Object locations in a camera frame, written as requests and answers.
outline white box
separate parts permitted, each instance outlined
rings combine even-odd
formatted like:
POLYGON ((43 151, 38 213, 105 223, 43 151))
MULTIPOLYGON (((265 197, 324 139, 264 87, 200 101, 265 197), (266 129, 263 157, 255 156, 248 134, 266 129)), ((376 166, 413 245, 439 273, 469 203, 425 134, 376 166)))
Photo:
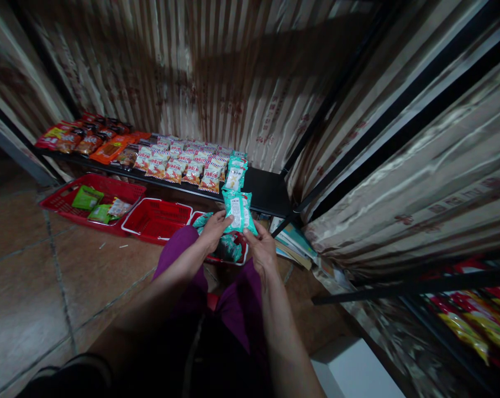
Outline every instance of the white box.
POLYGON ((404 398, 366 342, 340 337, 311 358, 327 398, 404 398))

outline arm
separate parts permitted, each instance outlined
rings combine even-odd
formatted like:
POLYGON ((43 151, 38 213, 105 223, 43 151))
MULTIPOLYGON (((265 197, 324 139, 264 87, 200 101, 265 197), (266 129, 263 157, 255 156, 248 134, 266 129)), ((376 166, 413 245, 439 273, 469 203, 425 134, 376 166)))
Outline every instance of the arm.
POLYGON ((206 256, 217 248, 233 217, 221 211, 209 219, 202 235, 147 288, 138 294, 91 345, 88 352, 108 361, 118 374, 141 344, 159 330, 206 256))
POLYGON ((262 317, 275 393, 278 397, 325 398, 277 271, 274 238, 259 222, 255 222, 255 227, 258 238, 247 229, 244 236, 254 255, 255 270, 261 277, 262 317))

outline finger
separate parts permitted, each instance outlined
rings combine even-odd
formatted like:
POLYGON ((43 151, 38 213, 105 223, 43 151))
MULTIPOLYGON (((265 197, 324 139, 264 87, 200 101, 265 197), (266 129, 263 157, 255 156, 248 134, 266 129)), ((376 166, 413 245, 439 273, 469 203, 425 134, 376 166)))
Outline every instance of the finger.
POLYGON ((224 221, 222 222, 222 225, 224 226, 224 229, 226 229, 233 222, 234 218, 235 217, 233 217, 233 214, 230 214, 229 217, 226 217, 224 219, 224 221))
POLYGON ((250 246, 253 246, 258 242, 257 238, 254 237, 254 235, 250 232, 249 229, 244 228, 243 232, 244 232, 244 237, 246 238, 250 246))
POLYGON ((220 210, 219 212, 216 212, 213 216, 217 219, 220 220, 226 215, 226 210, 220 210))
POLYGON ((268 231, 266 230, 266 228, 265 228, 265 227, 263 227, 263 225, 262 225, 259 221, 255 221, 255 220, 254 220, 254 224, 255 224, 255 228, 257 229, 257 232, 259 232, 259 235, 260 235, 261 237, 263 237, 263 238, 264 238, 265 236, 267 236, 267 235, 269 235, 269 234, 270 234, 270 232, 268 232, 268 231))

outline red plastic basket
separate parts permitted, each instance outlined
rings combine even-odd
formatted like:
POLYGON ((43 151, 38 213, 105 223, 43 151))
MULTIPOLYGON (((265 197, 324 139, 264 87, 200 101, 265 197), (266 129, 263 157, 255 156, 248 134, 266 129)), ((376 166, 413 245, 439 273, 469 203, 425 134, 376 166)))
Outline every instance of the red plastic basket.
POLYGON ((103 192, 104 197, 100 201, 102 205, 112 203, 116 196, 126 203, 136 204, 146 191, 146 187, 140 185, 88 173, 59 188, 55 193, 42 200, 40 206, 46 210, 56 212, 77 224, 114 235, 128 236, 128 233, 121 229, 124 217, 109 225, 101 224, 87 219, 90 215, 89 211, 77 209, 71 205, 82 185, 87 185, 97 191, 103 192))
MULTIPOLYGON (((194 224, 194 222, 198 219, 198 217, 200 217, 201 215, 205 214, 204 212, 199 212, 199 211, 195 211, 193 213, 193 215, 191 216, 190 220, 189 220, 189 225, 192 225, 194 224)), ((237 265, 237 266, 243 266, 244 264, 246 264, 246 258, 248 257, 248 244, 243 240, 242 238, 242 235, 240 235, 239 233, 236 234, 237 238, 235 239, 235 243, 236 244, 240 244, 243 248, 243 254, 242 256, 240 257, 239 261, 237 261, 236 263, 234 263, 233 261, 226 261, 226 260, 223 260, 219 257, 215 257, 211 254, 209 254, 206 258, 206 261, 210 264, 214 264, 214 265, 237 265)))
POLYGON ((121 228, 138 239, 163 246, 174 232, 189 223, 192 212, 191 206, 144 198, 128 214, 121 228))

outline tiled floor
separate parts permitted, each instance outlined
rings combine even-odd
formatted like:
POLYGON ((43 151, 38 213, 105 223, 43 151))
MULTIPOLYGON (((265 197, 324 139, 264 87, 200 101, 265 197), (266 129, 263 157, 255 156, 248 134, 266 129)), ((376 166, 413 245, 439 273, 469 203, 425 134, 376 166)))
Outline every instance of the tiled floor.
MULTIPOLYGON (((174 192, 149 195, 215 206, 174 192)), ((47 213, 41 195, 19 170, 0 182, 0 397, 15 396, 41 367, 84 352, 149 283, 162 250, 47 213)), ((309 352, 349 332, 336 307, 312 305, 326 292, 310 272, 286 260, 280 272, 309 352)))

